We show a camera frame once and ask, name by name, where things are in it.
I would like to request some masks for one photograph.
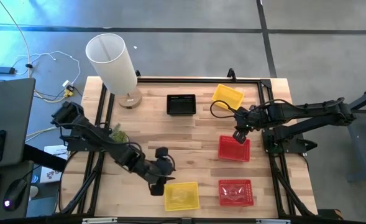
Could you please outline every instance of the gray floor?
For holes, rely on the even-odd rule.
[[[20,24],[88,27],[208,27],[259,29],[255,0],[4,0]],[[366,29],[366,0],[263,0],[269,29]],[[10,18],[0,8],[0,23]],[[61,50],[81,62],[76,85],[83,90],[95,72],[85,57],[86,43],[99,33],[25,32],[32,53]],[[120,33],[142,75],[223,77],[234,67],[240,77],[270,77],[261,34]],[[270,35],[278,78],[287,78],[293,102],[319,102],[343,96],[346,102],[366,90],[366,35]],[[25,54],[18,32],[0,31],[0,66]],[[37,89],[58,93],[77,74],[76,63],[56,55],[36,63]],[[22,70],[25,62],[16,65]],[[0,76],[2,79],[19,76]],[[79,97],[72,100],[79,102]],[[29,133],[50,127],[60,104],[35,99]],[[325,127],[306,133],[318,148],[308,155],[318,208],[338,208],[348,220],[366,221],[366,182],[350,184],[356,170],[346,128]],[[56,131],[30,142],[43,148],[61,144]],[[55,185],[40,186],[42,199],[31,201],[29,216],[46,215],[54,206]]]

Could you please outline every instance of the black tray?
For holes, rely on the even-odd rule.
[[[169,115],[196,114],[195,94],[167,95],[167,114]]]

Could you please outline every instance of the yellow basket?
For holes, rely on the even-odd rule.
[[[165,185],[165,210],[167,212],[191,209],[199,209],[197,182]]]
[[[242,103],[242,100],[244,99],[244,93],[237,91],[233,88],[229,88],[228,86],[219,84],[217,86],[216,91],[213,94],[212,100],[222,100],[228,103],[232,109],[238,110],[240,104]],[[216,105],[220,106],[221,108],[224,108],[228,110],[228,107],[226,104],[217,102]]]

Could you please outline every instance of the red basket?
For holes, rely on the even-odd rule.
[[[219,158],[231,159],[235,161],[249,162],[250,140],[246,139],[243,144],[239,144],[233,137],[220,136]]]
[[[219,180],[220,206],[253,206],[250,180]]]

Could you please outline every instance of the white lampshade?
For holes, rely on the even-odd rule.
[[[86,46],[86,56],[111,93],[128,95],[136,89],[137,77],[122,37],[94,37]]]

